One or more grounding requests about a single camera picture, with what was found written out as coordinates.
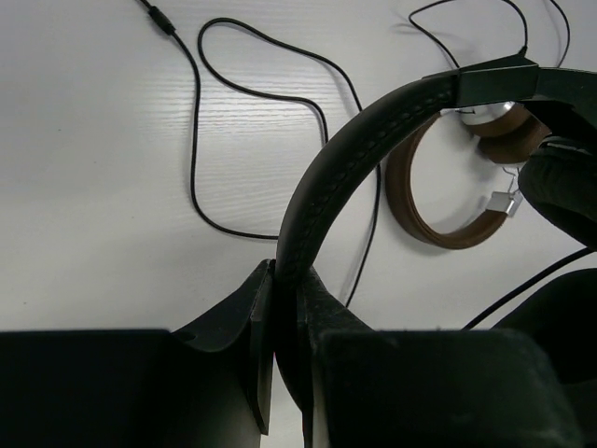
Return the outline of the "black headphones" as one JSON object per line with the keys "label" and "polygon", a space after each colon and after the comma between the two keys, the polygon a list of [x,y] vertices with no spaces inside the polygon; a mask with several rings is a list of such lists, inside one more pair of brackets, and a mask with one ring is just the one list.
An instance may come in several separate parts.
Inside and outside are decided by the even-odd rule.
{"label": "black headphones", "polygon": [[290,396],[301,410],[312,391],[299,367],[299,285],[333,222],[385,156],[443,109],[512,100],[584,157],[596,155],[596,75],[541,67],[522,53],[424,77],[400,87],[342,127],[315,157],[286,208],[276,247],[277,306],[282,313],[275,353]]}

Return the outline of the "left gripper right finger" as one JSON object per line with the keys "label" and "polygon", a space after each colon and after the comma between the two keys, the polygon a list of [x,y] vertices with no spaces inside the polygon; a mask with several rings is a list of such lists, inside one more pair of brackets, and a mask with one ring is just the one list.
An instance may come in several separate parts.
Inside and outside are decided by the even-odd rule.
{"label": "left gripper right finger", "polygon": [[316,270],[311,268],[298,287],[298,406],[305,447],[314,447],[312,360],[320,336],[330,330],[372,332],[371,327],[326,289]]}

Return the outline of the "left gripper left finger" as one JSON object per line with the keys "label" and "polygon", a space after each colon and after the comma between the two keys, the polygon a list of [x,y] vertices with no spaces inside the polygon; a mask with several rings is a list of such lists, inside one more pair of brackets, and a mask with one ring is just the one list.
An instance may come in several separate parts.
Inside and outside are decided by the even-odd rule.
{"label": "left gripper left finger", "polygon": [[176,382],[187,437],[261,437],[269,432],[274,262],[263,260],[223,301],[173,336],[184,347]]}

